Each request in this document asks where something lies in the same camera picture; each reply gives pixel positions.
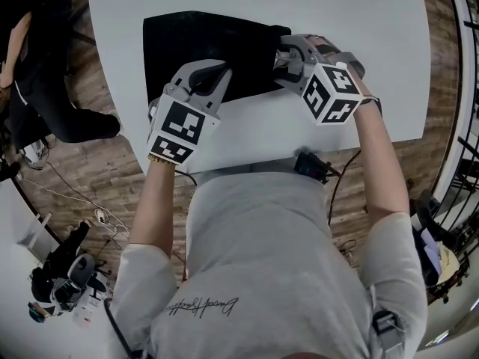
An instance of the wooden floor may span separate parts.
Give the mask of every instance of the wooden floor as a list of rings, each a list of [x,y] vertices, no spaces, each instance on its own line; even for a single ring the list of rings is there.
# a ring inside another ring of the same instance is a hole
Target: wooden floor
[[[86,0],[73,1],[78,7]],[[412,183],[412,197],[417,197],[426,188],[432,188],[438,176],[454,123],[459,85],[459,50],[451,0],[425,2],[430,27],[431,85],[424,136],[420,140],[394,145],[404,175]],[[80,32],[93,37],[89,12],[83,16],[77,27]],[[71,100],[81,108],[105,113],[113,109],[96,48],[73,40],[70,60],[76,70],[75,76],[68,81]],[[49,139],[54,146],[55,139]],[[342,169],[354,152],[355,150],[343,150],[327,153],[322,157],[330,161],[335,168]],[[50,150],[48,161],[75,190],[110,209],[131,227],[144,174],[125,138],[120,136],[83,144],[63,144],[56,141],[56,146]],[[23,166],[22,173],[24,177],[58,193],[78,197],[48,165],[42,171],[33,171]],[[337,245],[350,239],[356,241],[356,247],[352,251],[353,265],[357,264],[357,248],[364,243],[368,232],[362,175],[359,157],[350,166],[341,183],[332,218],[332,232]],[[334,184],[335,181],[332,180],[326,186],[329,193]],[[52,212],[49,226],[62,239],[67,235],[69,224],[76,224],[84,218],[95,224],[83,244],[83,248],[91,254],[96,255],[104,246],[105,238],[112,235],[97,223],[94,217],[95,207],[89,203],[52,194],[29,182],[23,181],[21,186],[41,214]],[[194,186],[186,178],[177,179],[174,190],[174,251],[179,258],[172,259],[178,277],[183,271],[181,260],[184,259],[186,216],[194,191]],[[114,273],[113,279],[118,270],[121,253],[118,248],[124,248],[127,244],[126,239],[119,236],[115,241],[118,246],[110,243],[99,255],[100,259],[108,261],[107,266]]]

